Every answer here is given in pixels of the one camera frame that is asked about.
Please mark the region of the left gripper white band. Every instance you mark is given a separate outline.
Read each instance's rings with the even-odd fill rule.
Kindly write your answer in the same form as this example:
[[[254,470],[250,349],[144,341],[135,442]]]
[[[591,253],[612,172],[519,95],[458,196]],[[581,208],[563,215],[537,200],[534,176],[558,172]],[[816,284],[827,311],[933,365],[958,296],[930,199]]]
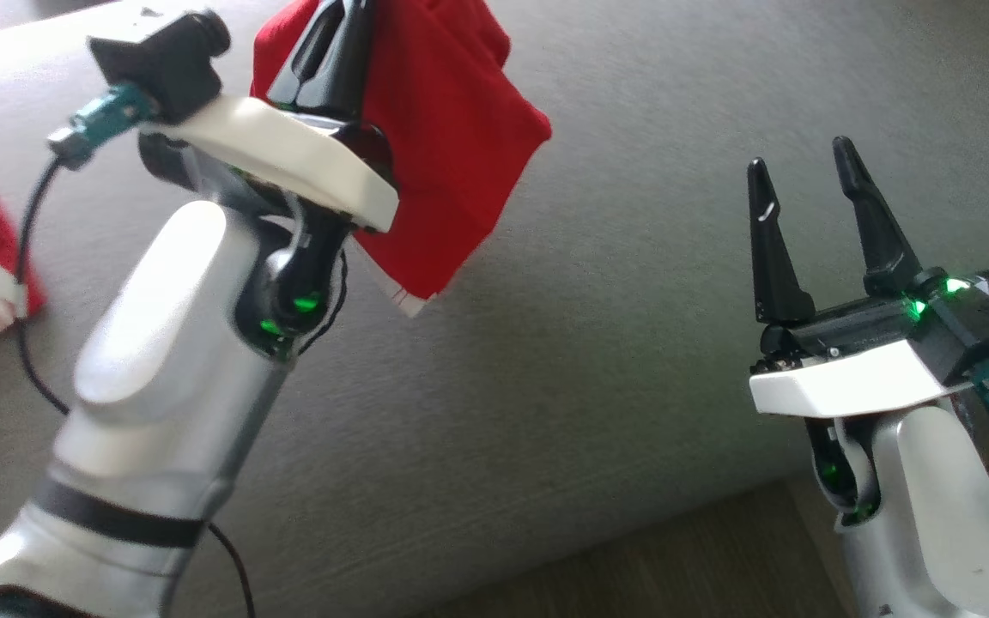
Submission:
[[[325,1],[310,17],[270,88],[270,100],[302,112],[361,118],[372,55],[373,1]],[[395,221],[399,197],[360,156],[282,110],[250,95],[221,94],[178,124],[147,122],[319,206],[352,215],[379,233]]]

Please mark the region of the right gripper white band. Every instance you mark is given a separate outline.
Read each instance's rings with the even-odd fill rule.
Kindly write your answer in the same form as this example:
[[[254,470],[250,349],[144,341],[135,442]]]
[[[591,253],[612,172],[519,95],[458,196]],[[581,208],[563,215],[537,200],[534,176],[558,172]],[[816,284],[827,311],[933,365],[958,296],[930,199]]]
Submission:
[[[922,270],[917,254],[851,138],[835,137],[832,149],[841,192],[854,207],[865,292],[909,292]],[[942,384],[912,348],[921,301],[866,298],[814,314],[814,301],[794,273],[780,228],[781,202],[761,158],[747,165],[747,197],[755,319],[768,324],[759,342],[762,358],[750,368],[758,412],[856,417],[909,409],[969,387],[965,379]]]

